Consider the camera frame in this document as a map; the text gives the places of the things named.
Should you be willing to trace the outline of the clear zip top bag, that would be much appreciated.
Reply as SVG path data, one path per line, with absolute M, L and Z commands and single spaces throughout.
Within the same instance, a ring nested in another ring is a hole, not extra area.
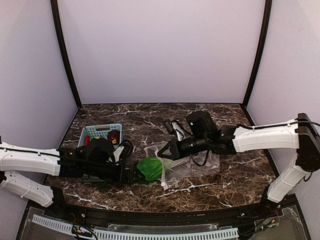
M 206 155 L 205 151 L 196 156 L 187 156 L 179 160 L 160 158 L 157 153 L 165 144 L 166 142 L 162 141 L 144 148 L 146 158 L 156 157 L 162 162 L 162 176 L 156 181 L 164 190 L 176 186 L 183 178 L 202 177 L 220 171 L 220 157 L 212 153 Z

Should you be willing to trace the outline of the green leafy vegetable toy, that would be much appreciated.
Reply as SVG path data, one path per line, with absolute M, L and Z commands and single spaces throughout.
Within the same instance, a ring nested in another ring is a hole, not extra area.
M 136 167 L 145 176 L 145 179 L 139 181 L 138 184 L 149 184 L 162 177 L 163 164 L 157 157 L 144 158 L 138 162 Z

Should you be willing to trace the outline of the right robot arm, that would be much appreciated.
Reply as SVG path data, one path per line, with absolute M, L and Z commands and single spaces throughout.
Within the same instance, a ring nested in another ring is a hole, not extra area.
M 297 157 L 266 188 L 264 200 L 280 203 L 304 177 L 320 169 L 320 135 L 305 113 L 296 119 L 261 126 L 237 125 L 218 129 L 207 111 L 195 111 L 186 121 L 192 134 L 173 139 L 158 151 L 159 158 L 172 161 L 206 151 L 216 155 L 235 155 L 253 150 L 293 149 Z

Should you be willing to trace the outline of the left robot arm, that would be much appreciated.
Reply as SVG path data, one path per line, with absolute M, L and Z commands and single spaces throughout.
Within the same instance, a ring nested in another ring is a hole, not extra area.
M 131 185 L 145 179 L 137 164 L 126 164 L 132 151 L 133 145 L 128 140 L 114 148 L 104 138 L 94 138 L 87 146 L 76 149 L 32 149 L 1 142 L 0 187 L 45 208 L 64 205 L 61 189 L 34 182 L 20 172 L 63 178 L 82 178 L 87 175 Z

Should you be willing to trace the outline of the dark red apple toy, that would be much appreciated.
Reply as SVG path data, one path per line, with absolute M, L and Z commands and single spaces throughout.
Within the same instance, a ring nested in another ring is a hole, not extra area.
M 113 145 L 118 145 L 120 143 L 120 131 L 119 130 L 111 130 L 107 134 L 107 140 Z

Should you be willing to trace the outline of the red chili pepper toy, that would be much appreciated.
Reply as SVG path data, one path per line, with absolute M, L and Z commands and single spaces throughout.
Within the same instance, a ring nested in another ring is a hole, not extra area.
M 88 131 L 85 131 L 85 138 L 84 138 L 84 145 L 87 146 L 90 142 L 90 135 L 88 133 Z

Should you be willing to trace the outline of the blue plastic basket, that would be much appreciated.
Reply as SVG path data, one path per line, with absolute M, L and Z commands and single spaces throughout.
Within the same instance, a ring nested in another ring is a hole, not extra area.
M 123 126 L 120 123 L 89 125 L 89 126 L 83 127 L 77 147 L 79 148 L 85 145 L 86 131 L 88 131 L 89 136 L 94 136 L 95 139 L 99 139 L 99 138 L 107 139 L 108 133 L 112 130 L 120 131 L 120 142 L 118 145 L 113 145 L 114 150 L 116 150 L 123 141 Z

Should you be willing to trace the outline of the black front rail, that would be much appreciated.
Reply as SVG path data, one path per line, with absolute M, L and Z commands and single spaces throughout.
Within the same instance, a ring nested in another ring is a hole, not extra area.
M 205 225 L 217 223 L 221 227 L 232 226 L 248 230 L 255 221 L 267 217 L 276 217 L 276 212 L 282 217 L 285 209 L 298 207 L 295 194 L 290 194 L 283 201 L 274 205 L 254 203 L 238 207 L 189 211 L 189 212 L 132 212 L 90 208 L 62 203 L 48 207 L 44 212 L 61 220 L 71 220 L 74 223 L 88 227 L 108 227 L 111 224 L 177 227 L 188 225 Z

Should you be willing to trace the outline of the right black frame post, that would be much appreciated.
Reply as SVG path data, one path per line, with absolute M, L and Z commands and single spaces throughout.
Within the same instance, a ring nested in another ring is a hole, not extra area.
M 265 42 L 266 42 L 267 33 L 268 33 L 269 22 L 270 22 L 272 3 L 273 3 L 272 0 L 265 0 L 265 2 L 264 2 L 261 29 L 260 29 L 260 33 L 259 33 L 259 39 L 258 39 L 258 43 L 257 43 L 255 58 L 253 61 L 249 81 L 248 81 L 247 88 L 246 88 L 244 98 L 242 101 L 242 105 L 245 109 L 248 107 L 248 104 L 250 102 L 250 98 L 251 98 L 251 95 L 252 95 L 252 92 L 253 92 L 253 89 L 255 86 L 257 75 L 258 75 L 260 63 L 262 60 Z

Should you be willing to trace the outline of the black frame post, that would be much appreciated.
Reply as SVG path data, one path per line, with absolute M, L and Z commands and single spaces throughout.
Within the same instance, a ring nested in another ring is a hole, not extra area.
M 242 101 L 242 105 L 245 109 L 248 107 L 248 104 L 250 102 L 250 98 L 251 98 L 251 95 L 252 95 L 252 92 L 253 92 L 253 89 L 255 86 L 257 75 L 258 75 L 260 63 L 262 60 L 265 42 L 266 42 L 267 33 L 268 33 L 269 22 L 270 22 L 272 3 L 273 3 L 272 0 L 265 0 L 265 2 L 264 2 L 261 29 L 260 29 L 260 33 L 259 33 L 259 39 L 258 39 L 258 43 L 257 43 L 255 58 L 253 61 L 249 81 L 248 81 L 247 88 L 246 88 L 244 98 Z
M 51 12 L 52 12 L 52 18 L 53 18 L 56 38 L 57 38 L 64 70 L 65 70 L 65 73 L 67 76 L 68 84 L 69 84 L 74 102 L 76 104 L 76 107 L 77 107 L 77 109 L 80 109 L 82 107 L 82 102 L 81 102 L 80 95 L 79 95 L 79 92 L 78 92 L 78 89 L 76 86 L 75 78 L 74 78 L 73 71 L 72 71 L 71 64 L 70 64 L 70 59 L 68 56 L 68 51 L 67 51 L 63 28 L 62 28 L 62 22 L 61 22 L 61 18 L 60 18 L 58 1 L 51 0 L 50 5 L 51 5 Z

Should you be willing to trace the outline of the left black frame post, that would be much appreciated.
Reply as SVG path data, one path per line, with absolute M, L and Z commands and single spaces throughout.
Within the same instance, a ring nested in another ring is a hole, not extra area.
M 52 18 L 53 18 L 56 38 L 57 38 L 64 70 L 65 70 L 65 73 L 67 76 L 68 84 L 69 84 L 74 102 L 76 104 L 76 107 L 77 107 L 77 109 L 80 109 L 82 107 L 82 102 L 81 102 L 80 95 L 79 95 L 79 92 L 78 92 L 78 89 L 76 86 L 75 78 L 74 78 L 73 71 L 72 71 L 71 64 L 70 64 L 70 59 L 68 56 L 68 51 L 67 51 L 63 28 L 62 28 L 62 22 L 61 22 L 61 18 L 60 18 L 58 1 L 51 0 L 50 5 L 51 5 L 51 12 L 52 12 Z

